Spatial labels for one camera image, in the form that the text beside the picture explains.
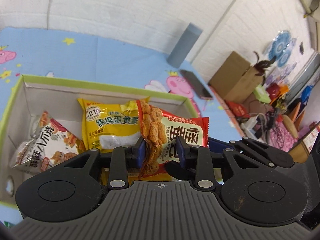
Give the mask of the yellow egg yolk pie bag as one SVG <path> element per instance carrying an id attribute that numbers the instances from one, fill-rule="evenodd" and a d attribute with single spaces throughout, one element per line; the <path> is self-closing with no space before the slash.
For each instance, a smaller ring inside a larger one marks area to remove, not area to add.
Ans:
<path id="1" fill-rule="evenodd" d="M 86 149 L 112 152 L 119 146 L 133 146 L 141 136 L 136 100 L 105 104 L 78 98 L 82 109 L 82 139 Z"/>

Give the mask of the red cracker snack bag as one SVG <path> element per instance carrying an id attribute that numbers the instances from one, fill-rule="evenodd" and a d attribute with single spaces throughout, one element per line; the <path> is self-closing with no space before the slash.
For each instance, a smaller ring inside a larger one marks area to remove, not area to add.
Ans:
<path id="1" fill-rule="evenodd" d="M 209 118 L 182 118 L 138 100 L 141 135 L 147 143 L 146 154 L 138 180 L 171 181 L 164 164 L 179 161 L 176 138 L 182 136 L 191 145 L 208 146 Z"/>

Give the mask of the galette waffle snack clear bag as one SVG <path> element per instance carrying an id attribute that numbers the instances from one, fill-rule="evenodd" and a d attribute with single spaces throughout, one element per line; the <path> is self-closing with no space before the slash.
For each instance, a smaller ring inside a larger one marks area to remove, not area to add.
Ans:
<path id="1" fill-rule="evenodd" d="M 85 150 L 81 139 L 44 111 L 33 130 L 31 139 L 18 146 L 9 167 L 30 174 L 38 174 Z"/>

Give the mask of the pink patterned cloth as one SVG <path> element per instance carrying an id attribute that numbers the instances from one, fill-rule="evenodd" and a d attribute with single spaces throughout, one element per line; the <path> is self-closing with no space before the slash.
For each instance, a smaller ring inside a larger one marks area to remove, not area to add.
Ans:
<path id="1" fill-rule="evenodd" d="M 269 130 L 267 142 L 275 148 L 289 152 L 297 139 L 290 134 L 282 122 L 276 122 L 274 127 Z"/>

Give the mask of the brown cardboard box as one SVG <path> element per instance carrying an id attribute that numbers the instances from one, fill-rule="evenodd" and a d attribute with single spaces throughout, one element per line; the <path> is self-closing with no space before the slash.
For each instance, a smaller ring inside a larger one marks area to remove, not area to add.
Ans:
<path id="1" fill-rule="evenodd" d="M 263 81 L 257 74 L 250 62 L 233 51 L 208 84 L 223 100 L 243 103 Z"/>

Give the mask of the dark smartphone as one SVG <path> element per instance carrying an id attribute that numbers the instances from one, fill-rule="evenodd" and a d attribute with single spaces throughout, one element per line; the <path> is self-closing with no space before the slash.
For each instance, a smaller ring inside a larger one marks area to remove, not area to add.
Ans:
<path id="1" fill-rule="evenodd" d="M 188 70 L 180 70 L 180 74 L 184 77 L 184 79 L 189 83 L 191 88 L 197 94 L 197 96 L 201 99 L 213 100 L 210 92 L 204 87 L 204 85 L 200 82 L 197 76 Z"/>

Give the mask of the grey cylindrical bottle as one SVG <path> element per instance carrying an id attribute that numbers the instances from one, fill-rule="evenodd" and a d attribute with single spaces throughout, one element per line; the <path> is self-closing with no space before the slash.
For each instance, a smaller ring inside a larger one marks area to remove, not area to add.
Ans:
<path id="1" fill-rule="evenodd" d="M 198 26 L 189 23 L 172 52 L 167 58 L 167 63 L 174 68 L 179 68 L 187 55 L 199 39 L 203 30 Z"/>

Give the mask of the green cardboard box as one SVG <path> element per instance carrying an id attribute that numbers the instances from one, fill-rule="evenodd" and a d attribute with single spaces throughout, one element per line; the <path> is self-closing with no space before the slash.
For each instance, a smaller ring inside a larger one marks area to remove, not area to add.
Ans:
<path id="1" fill-rule="evenodd" d="M 125 103 L 150 98 L 150 102 L 184 118 L 198 116 L 191 101 L 183 96 L 103 83 L 22 75 L 1 113 L 1 204 L 15 207 L 15 192 L 25 175 L 9 167 L 17 146 L 30 137 L 33 121 L 47 111 L 65 128 L 81 136 L 83 98 L 101 103 Z"/>

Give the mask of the blue paper flower decoration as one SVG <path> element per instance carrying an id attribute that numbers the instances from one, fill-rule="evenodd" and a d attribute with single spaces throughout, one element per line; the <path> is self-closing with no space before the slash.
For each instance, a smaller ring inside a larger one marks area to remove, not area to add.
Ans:
<path id="1" fill-rule="evenodd" d="M 267 56 L 269 60 L 275 57 L 277 67 L 283 68 L 287 65 L 296 44 L 297 38 L 292 37 L 289 30 L 280 31 L 266 47 L 264 55 Z"/>

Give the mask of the green wrapped snack packet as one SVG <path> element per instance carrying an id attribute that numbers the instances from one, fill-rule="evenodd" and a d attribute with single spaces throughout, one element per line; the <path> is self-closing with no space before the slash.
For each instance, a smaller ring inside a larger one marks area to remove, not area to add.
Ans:
<path id="1" fill-rule="evenodd" d="M 7 221 L 4 221 L 3 224 L 6 228 L 12 228 L 13 226 L 15 226 L 15 224 L 12 224 L 11 222 L 7 222 Z"/>

